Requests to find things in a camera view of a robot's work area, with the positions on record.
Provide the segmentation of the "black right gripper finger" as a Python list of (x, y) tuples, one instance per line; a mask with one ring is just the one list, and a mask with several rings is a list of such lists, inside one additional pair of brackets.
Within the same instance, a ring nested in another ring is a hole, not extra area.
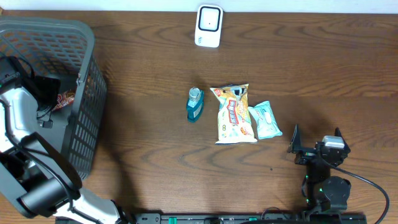
[(335, 128), (334, 136), (336, 136), (336, 137), (338, 137), (338, 138), (340, 138), (342, 140), (342, 142), (344, 144), (343, 149), (344, 149), (345, 153), (350, 153), (351, 149), (349, 148), (348, 144), (346, 143), (345, 139), (343, 138), (342, 133), (341, 133), (339, 128)]
[(291, 142), (287, 148), (288, 153), (298, 154), (302, 151), (301, 137), (299, 126), (296, 124)]

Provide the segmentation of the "light blue wet wipes pack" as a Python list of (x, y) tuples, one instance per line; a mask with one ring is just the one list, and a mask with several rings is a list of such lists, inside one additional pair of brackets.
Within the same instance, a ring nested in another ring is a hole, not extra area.
[(254, 107), (249, 106), (248, 110), (256, 121), (259, 139), (269, 139), (282, 135), (269, 101), (264, 101)]

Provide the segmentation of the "yellow snack chips bag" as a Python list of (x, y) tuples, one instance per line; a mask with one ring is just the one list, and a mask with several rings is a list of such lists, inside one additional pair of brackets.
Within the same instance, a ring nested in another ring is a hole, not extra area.
[(210, 88), (220, 103), (216, 144), (256, 143), (248, 110), (248, 84)]

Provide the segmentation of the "teal mouthwash bottle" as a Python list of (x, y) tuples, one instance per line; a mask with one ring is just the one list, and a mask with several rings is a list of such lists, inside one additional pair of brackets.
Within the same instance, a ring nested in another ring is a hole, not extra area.
[(188, 92), (186, 105), (187, 119), (189, 122), (196, 122), (203, 112), (205, 93), (197, 87), (193, 87)]

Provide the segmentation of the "red chocolate bar wrapper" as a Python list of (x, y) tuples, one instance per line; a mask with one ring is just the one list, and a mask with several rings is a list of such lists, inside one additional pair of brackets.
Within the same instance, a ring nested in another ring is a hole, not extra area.
[(53, 111), (57, 111), (65, 106), (68, 106), (74, 102), (75, 99), (75, 91), (68, 90), (64, 93), (57, 95), (57, 104), (53, 108)]

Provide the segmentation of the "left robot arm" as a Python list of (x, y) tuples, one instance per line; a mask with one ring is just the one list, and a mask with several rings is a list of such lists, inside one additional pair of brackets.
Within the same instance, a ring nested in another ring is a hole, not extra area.
[(126, 223), (119, 206), (82, 184), (78, 170), (89, 166), (95, 124), (67, 139), (61, 86), (20, 57), (1, 58), (1, 193), (27, 218)]

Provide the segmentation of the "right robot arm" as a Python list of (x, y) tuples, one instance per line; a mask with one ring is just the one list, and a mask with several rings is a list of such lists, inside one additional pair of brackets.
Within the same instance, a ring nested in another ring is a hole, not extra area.
[(351, 152), (338, 128), (333, 136), (324, 136), (313, 147), (304, 147), (296, 125), (287, 152), (295, 154), (294, 162), (307, 169), (302, 194), (311, 212), (338, 213), (347, 209), (351, 183), (331, 175), (331, 170), (342, 164)]

